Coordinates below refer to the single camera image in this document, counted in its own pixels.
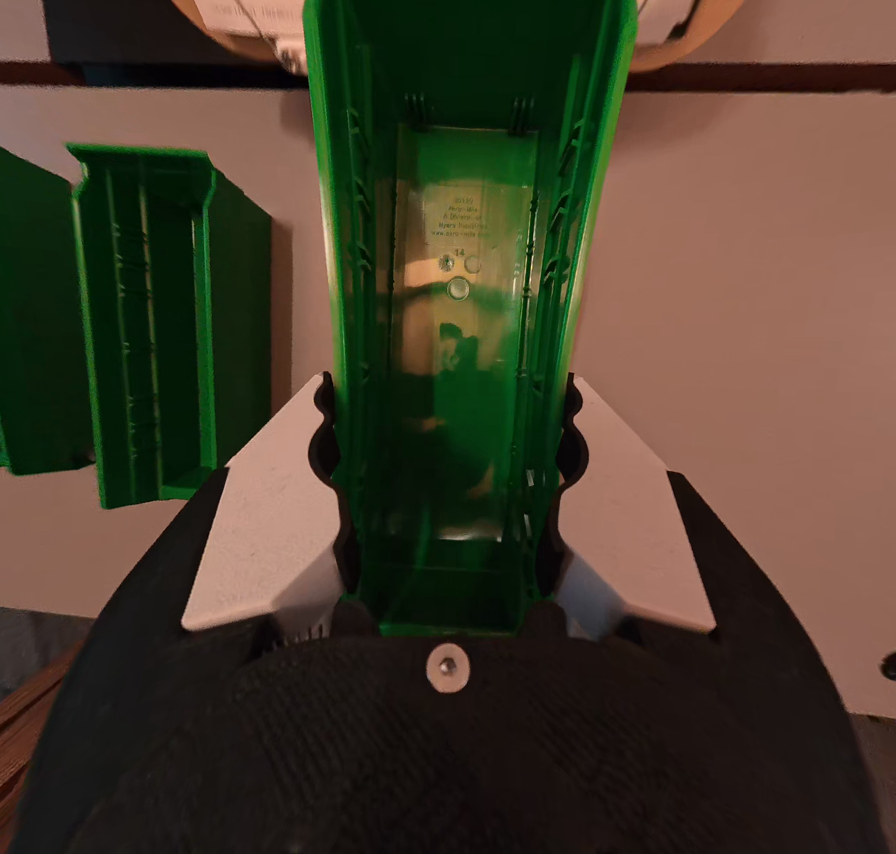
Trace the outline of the green plastic bin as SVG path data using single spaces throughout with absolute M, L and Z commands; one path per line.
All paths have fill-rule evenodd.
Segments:
M 1 150 L 2 467 L 90 465 L 91 401 L 70 183 Z
M 552 594 L 584 275 L 636 0 L 306 0 L 345 597 L 509 636 Z
M 273 414 L 273 221 L 204 152 L 66 148 L 99 502 L 188 500 Z

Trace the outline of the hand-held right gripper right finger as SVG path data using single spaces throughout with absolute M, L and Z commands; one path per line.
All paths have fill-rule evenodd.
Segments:
M 536 554 L 539 591 L 569 636 L 598 641 L 627 620 L 716 627 L 665 464 L 581 376 L 568 377 Z

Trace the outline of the grey desk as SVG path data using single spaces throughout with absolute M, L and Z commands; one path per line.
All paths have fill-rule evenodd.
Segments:
M 767 87 L 894 65 L 894 0 L 747 0 L 690 62 L 798 65 Z M 198 149 L 283 224 L 277 408 L 331 365 L 311 139 L 301 90 L 2 87 L 30 162 L 76 181 L 68 142 Z M 626 94 L 574 371 L 778 585 L 847 707 L 894 715 L 894 95 Z M 95 617 L 177 508 L 2 471 L 2 607 Z

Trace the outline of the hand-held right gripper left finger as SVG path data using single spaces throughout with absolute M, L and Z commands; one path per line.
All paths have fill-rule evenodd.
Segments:
M 188 632 L 270 618 L 285 641 L 330 635 L 357 581 L 357 544 L 329 372 L 311 378 L 227 464 L 192 590 Z

